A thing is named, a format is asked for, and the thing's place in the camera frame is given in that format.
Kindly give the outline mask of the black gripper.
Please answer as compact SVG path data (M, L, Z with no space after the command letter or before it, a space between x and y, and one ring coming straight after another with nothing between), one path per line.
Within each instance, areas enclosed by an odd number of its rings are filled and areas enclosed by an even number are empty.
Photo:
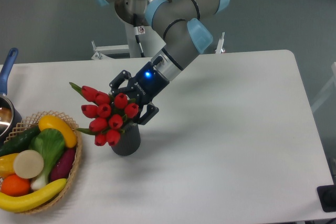
M131 73L122 70L110 83L109 94L116 97L119 93L127 94L139 106L145 106L145 113L142 110L135 116L133 122L139 125L146 125L158 112L159 108L150 103L167 85L167 81L154 69L152 62L147 62L139 72L131 77Z

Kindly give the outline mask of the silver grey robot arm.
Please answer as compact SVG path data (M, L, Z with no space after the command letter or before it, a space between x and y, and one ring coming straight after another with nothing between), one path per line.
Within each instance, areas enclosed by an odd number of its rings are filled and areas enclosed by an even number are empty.
M121 7L121 18L133 26L150 26L165 42L159 52L135 76L122 71L110 82L111 93L135 99L139 112L134 123L144 125L157 113L157 96L212 43L201 19L224 10L230 0L97 0Z

